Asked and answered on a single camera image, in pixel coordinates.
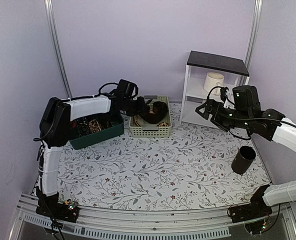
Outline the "dark red patterned tie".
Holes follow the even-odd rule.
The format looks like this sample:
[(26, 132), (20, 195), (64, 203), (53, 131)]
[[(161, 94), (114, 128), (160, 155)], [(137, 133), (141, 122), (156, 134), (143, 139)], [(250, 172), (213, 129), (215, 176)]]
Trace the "dark red patterned tie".
[(156, 124), (163, 120), (168, 113), (168, 105), (163, 101), (155, 101), (150, 107), (150, 103), (146, 103), (148, 111), (140, 113), (139, 116), (148, 123)]

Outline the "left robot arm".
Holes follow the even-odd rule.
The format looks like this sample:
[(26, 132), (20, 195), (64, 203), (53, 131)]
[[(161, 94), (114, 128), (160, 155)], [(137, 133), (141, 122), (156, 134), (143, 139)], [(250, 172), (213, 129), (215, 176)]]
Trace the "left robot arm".
[(40, 185), (37, 213), (47, 217), (58, 217), (64, 211), (76, 215), (76, 208), (58, 202), (57, 177), (63, 146), (71, 139), (70, 123), (78, 118), (108, 112), (125, 112), (134, 116), (147, 110), (145, 100), (138, 95), (135, 83), (121, 79), (110, 92), (100, 88), (96, 95), (48, 101), (40, 122), (40, 135), (34, 141), (40, 142), (38, 152)]

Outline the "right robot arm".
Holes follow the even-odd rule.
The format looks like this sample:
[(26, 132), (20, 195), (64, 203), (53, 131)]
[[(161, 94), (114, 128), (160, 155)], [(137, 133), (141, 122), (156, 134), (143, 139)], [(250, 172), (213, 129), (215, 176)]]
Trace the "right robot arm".
[[(296, 153), (296, 124), (272, 108), (261, 110), (256, 87), (234, 87), (233, 102), (229, 101), (227, 93), (228, 88), (221, 87), (221, 101), (208, 97), (195, 109), (196, 113), (225, 132), (234, 128), (245, 129), (249, 135), (257, 134)], [(246, 208), (250, 218), (257, 218), (266, 206), (296, 202), (296, 180), (279, 185), (263, 185), (256, 190), (250, 201)]]

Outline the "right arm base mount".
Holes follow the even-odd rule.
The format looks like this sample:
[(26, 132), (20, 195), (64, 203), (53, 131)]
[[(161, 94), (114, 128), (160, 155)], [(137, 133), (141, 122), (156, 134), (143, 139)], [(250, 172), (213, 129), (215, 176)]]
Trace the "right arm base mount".
[(233, 223), (244, 222), (272, 214), (272, 208), (262, 200), (243, 205), (232, 205), (227, 209), (227, 215)]

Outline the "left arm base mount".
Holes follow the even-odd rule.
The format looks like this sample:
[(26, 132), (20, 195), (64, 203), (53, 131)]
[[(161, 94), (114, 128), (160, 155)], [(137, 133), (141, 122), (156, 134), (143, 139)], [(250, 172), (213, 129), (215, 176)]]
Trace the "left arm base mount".
[(58, 202), (54, 197), (45, 197), (38, 200), (36, 213), (55, 220), (62, 220), (70, 223), (76, 223), (80, 208), (78, 204), (71, 200)]

